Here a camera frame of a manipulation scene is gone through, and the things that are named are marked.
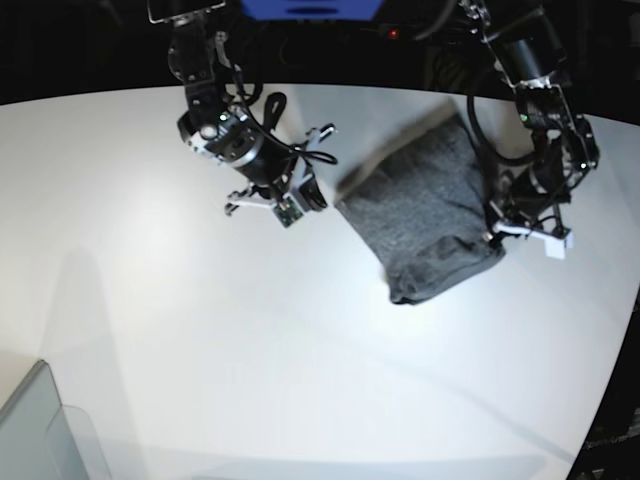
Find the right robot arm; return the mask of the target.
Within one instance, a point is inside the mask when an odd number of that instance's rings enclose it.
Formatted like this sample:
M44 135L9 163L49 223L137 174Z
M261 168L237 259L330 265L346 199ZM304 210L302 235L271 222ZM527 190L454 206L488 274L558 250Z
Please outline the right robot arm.
M336 128L331 123L312 128L301 143L275 136L286 95L265 95L261 81L248 90L241 66L227 52L233 23L243 15L240 2L150 1L147 12L151 23L172 28L167 62L187 103L177 122L182 141L247 181L228 195L225 215L264 209L288 228L305 214L326 209L313 165L336 165L333 155L318 148Z

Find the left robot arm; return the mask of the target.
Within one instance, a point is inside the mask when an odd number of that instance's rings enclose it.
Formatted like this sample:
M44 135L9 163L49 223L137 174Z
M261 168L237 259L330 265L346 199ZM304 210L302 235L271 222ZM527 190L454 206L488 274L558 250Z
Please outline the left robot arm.
M565 95L571 82L560 37L539 1L445 1L434 21L415 32L415 40L443 31L455 10L463 11L470 33L491 56L466 95L478 146L504 169L487 206L487 242L525 236L566 246L571 231L561 207L597 168L600 151L591 124ZM499 153L478 120L476 94L494 74L511 89L520 122L530 133L533 149L520 157Z

